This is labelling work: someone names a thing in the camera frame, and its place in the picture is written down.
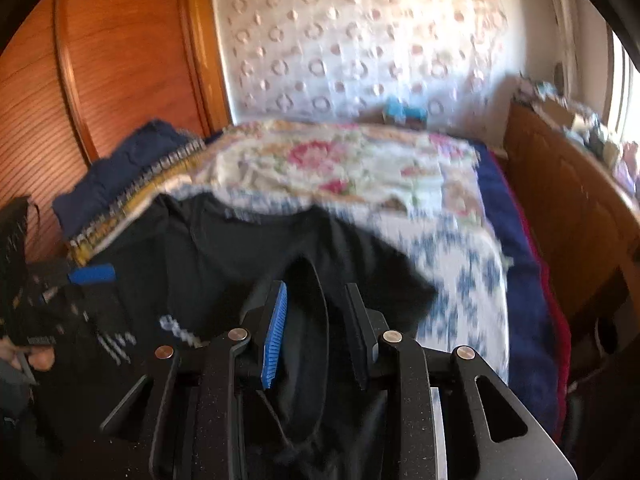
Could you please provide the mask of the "person left hand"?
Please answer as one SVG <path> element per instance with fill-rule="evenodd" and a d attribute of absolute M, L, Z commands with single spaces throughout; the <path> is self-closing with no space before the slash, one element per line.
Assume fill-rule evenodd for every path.
<path fill-rule="evenodd" d="M 17 347 L 9 337 L 0 341 L 0 356 L 16 370 L 21 370 L 22 364 L 18 356 L 22 354 L 30 367 L 38 372 L 50 370 L 54 364 L 55 356 L 52 347 Z"/>

